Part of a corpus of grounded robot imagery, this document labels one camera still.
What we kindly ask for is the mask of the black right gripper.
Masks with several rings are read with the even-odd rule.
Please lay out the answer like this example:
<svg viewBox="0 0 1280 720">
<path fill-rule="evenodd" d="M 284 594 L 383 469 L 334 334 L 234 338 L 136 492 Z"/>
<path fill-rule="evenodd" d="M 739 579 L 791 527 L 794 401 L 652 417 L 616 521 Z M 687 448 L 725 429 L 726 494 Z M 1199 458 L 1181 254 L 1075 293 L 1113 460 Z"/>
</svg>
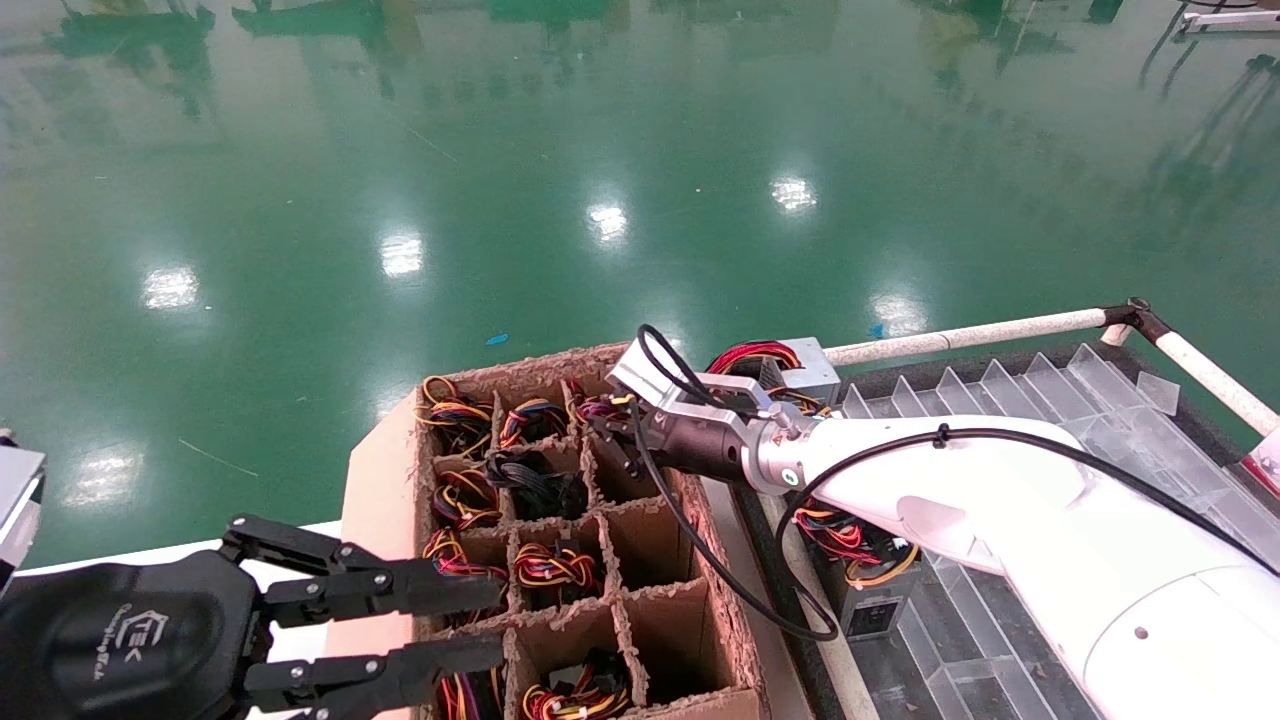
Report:
<svg viewBox="0 0 1280 720">
<path fill-rule="evenodd" d="M 611 461 L 636 482 L 658 484 L 662 469 L 707 477 L 726 484 L 745 486 L 749 479 L 744 452 L 758 434 L 758 421 L 732 424 L 699 418 L 654 413 L 648 418 L 648 452 L 635 441 L 630 404 L 585 404 L 584 423 L 611 441 Z"/>
</svg>

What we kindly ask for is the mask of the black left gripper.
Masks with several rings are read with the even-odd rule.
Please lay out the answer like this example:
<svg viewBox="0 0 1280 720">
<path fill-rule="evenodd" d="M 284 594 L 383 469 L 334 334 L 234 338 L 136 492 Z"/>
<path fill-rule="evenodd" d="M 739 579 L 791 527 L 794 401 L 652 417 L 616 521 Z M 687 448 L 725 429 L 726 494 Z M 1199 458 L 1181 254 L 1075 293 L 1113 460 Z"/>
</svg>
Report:
<svg viewBox="0 0 1280 720">
<path fill-rule="evenodd" d="M 241 719 L 273 642 L 256 580 L 204 550 L 17 578 L 1 646 L 5 719 Z"/>
</svg>

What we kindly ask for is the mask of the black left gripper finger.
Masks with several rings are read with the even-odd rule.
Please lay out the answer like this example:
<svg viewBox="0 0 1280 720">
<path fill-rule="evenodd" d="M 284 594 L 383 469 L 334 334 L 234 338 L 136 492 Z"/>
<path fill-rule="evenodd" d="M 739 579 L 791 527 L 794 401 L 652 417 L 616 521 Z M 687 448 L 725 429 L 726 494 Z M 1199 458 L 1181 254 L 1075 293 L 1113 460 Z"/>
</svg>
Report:
<svg viewBox="0 0 1280 720">
<path fill-rule="evenodd" d="M 278 582 L 261 598 L 282 628 L 388 614 L 440 616 L 494 609 L 503 584 L 490 574 L 445 575 L 430 559 L 383 559 L 365 547 L 255 515 L 232 519 L 221 555 L 303 574 Z"/>
<path fill-rule="evenodd" d="M 244 676 L 244 706 L 294 719 L 375 719 L 425 705 L 445 676 L 503 661 L 498 635 L 461 635 L 404 644 L 384 655 L 256 664 Z"/>
</svg>

